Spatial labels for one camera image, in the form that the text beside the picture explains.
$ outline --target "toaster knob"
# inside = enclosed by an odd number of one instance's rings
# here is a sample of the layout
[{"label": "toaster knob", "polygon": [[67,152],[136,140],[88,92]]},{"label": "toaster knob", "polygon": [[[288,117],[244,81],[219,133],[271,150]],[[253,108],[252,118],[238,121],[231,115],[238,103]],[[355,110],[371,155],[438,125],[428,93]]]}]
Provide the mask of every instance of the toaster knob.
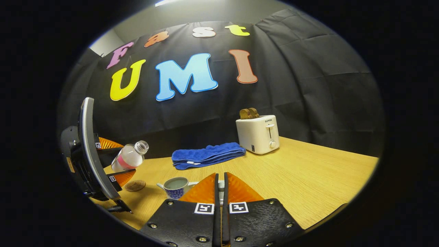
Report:
[{"label": "toaster knob", "polygon": [[269,143],[271,148],[274,148],[276,146],[276,142],[275,141],[270,141]]}]

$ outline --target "ceiling light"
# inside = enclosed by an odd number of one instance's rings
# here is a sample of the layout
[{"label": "ceiling light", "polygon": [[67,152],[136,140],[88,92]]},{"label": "ceiling light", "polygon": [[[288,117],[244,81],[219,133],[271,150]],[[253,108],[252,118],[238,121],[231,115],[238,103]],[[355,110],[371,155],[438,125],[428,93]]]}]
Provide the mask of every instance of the ceiling light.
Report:
[{"label": "ceiling light", "polygon": [[164,4],[171,3],[171,2],[175,2],[175,1],[177,1],[177,0],[163,0],[163,1],[156,3],[155,6],[157,7],[157,6],[164,5]]}]

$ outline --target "cup handle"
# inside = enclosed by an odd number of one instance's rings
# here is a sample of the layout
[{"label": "cup handle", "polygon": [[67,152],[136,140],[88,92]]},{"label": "cup handle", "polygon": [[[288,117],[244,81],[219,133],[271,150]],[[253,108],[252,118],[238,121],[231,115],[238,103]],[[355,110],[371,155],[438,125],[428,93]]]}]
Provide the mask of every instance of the cup handle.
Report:
[{"label": "cup handle", "polygon": [[189,187],[192,187],[192,186],[194,186],[194,185],[196,185],[196,184],[198,184],[198,182],[189,182],[187,185],[188,185]]}]

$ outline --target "yellow letter u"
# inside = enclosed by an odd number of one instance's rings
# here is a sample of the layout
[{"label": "yellow letter u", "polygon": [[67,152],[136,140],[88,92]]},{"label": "yellow letter u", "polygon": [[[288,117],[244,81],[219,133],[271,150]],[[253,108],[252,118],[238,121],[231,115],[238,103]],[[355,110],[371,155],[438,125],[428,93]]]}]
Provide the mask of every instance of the yellow letter u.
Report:
[{"label": "yellow letter u", "polygon": [[134,89],[136,89],[137,83],[139,82],[140,69],[142,67],[142,64],[145,62],[146,60],[142,59],[133,63],[130,66],[130,68],[132,68],[133,71],[131,72],[130,83],[125,88],[120,88],[120,84],[122,82],[122,76],[123,73],[126,71],[126,68],[123,68],[113,74],[113,76],[111,77],[113,79],[113,82],[111,83],[111,89],[110,89],[110,98],[112,100],[118,101],[123,98],[126,98],[134,91]]}]

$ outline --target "plastic bottle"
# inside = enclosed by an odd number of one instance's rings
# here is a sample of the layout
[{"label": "plastic bottle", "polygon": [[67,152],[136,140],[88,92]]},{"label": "plastic bottle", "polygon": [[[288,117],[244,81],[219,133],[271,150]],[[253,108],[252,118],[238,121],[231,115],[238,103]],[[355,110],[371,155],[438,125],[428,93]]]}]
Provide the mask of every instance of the plastic bottle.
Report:
[{"label": "plastic bottle", "polygon": [[143,163],[144,155],[148,152],[149,146],[145,141],[138,141],[136,144],[127,144],[114,158],[111,168],[114,172],[135,169]]}]

